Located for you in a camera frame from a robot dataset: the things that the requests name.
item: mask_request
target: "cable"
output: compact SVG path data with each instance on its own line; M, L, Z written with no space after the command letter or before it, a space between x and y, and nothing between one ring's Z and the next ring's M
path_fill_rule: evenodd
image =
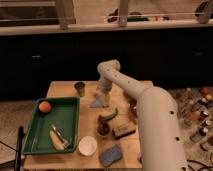
M198 169L197 171L202 171L202 170L205 170L205 169L208 169L209 171L212 171L213 166L202 167L202 168Z
M8 148L10 148L10 149L12 149L12 150L14 150L14 151L17 152L17 150L16 150L15 148L13 148L13 147L11 147L11 146L5 144L4 142L0 141L0 143L3 144L4 146L6 146L6 147L8 147Z
M189 164L188 164L188 168L190 168L192 171L196 171L192 166L190 166Z
M197 160L187 160L187 162L191 162L191 163L196 163L196 164L199 164L201 165L202 167L209 167L207 166L206 164L202 163L202 162L199 162Z

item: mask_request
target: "green tray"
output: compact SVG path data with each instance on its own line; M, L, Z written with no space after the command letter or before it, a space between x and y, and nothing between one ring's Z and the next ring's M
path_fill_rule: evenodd
M42 101L50 102L52 109L48 114L39 111ZM41 98L36 101L29 129L22 148L22 154L56 154L75 151L78 135L78 97ZM64 150L56 150L51 142L49 131L54 124L59 132L71 142Z

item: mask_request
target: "metal stand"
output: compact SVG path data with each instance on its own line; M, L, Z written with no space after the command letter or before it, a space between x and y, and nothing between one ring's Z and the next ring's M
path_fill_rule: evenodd
M120 0L118 9L120 27L126 27L128 12L129 12L129 0Z
M204 7L202 14L197 17L197 20L200 24L206 24L209 22L213 11L213 0L209 0L209 2Z
M76 24L72 0L54 0L59 18L60 28L67 30L69 24Z
M22 126L18 129L18 138L17 138L17 145L16 145L16 157L15 157L15 164L14 164L14 171L20 171L21 167L21 148L22 148L22 140L24 137L24 129Z

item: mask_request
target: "orange fruit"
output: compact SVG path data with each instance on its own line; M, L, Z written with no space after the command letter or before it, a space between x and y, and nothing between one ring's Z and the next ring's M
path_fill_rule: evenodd
M49 113L52 107L49 102L43 101L39 104L38 108L43 113Z
M203 95L207 95L209 93L208 87L201 87L200 93L203 94Z

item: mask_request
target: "wooden table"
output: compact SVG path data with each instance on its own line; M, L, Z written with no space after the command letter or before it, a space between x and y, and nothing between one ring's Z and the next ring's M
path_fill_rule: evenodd
M51 83L47 97L67 97L76 96L74 88L75 81L54 81ZM115 140L113 135L107 139L102 139L97 135L98 116L107 115L118 108L118 115L111 120L110 126L113 128L116 125L129 121L137 122L135 116L129 112L128 98L124 96L122 89L113 85L110 92L110 107L108 108L90 108L89 104L94 100L97 93L96 81L85 81L86 89L85 96L80 98L79 112L79 127L78 127L78 142L87 135L93 136L98 142L98 148L91 157L82 156L78 148L74 153L69 154L51 154L51 155L28 155L24 163L25 169L94 169L103 168L99 162L99 154L106 148L118 144L123 153L123 158L115 162L110 168L141 168L142 165L138 161L140 153L138 129L136 133Z

